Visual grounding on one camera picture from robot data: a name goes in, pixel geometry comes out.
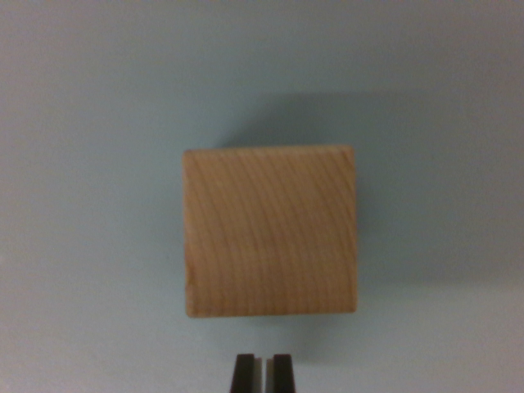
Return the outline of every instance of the white surface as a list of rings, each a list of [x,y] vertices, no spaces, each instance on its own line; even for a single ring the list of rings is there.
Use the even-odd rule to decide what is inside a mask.
[[[524,391],[522,3],[0,6],[0,392]],[[184,313],[180,156],[350,143],[352,315]]]

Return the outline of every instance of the block face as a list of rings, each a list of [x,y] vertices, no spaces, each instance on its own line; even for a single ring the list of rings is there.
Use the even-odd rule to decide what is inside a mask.
[[[189,316],[355,311],[351,147],[186,151],[183,181]]]

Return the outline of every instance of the wood grain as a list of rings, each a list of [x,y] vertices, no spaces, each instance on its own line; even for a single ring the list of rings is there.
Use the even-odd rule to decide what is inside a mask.
[[[354,162],[348,146],[186,151],[187,315],[355,311]]]

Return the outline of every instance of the wooden cube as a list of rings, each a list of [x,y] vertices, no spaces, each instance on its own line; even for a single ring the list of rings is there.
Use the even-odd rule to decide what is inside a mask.
[[[186,151],[183,182],[187,315],[356,310],[351,147]]]

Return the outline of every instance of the wooden block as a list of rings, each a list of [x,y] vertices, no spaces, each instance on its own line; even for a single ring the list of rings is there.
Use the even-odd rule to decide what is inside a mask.
[[[355,311],[354,162],[348,146],[186,151],[187,315]]]

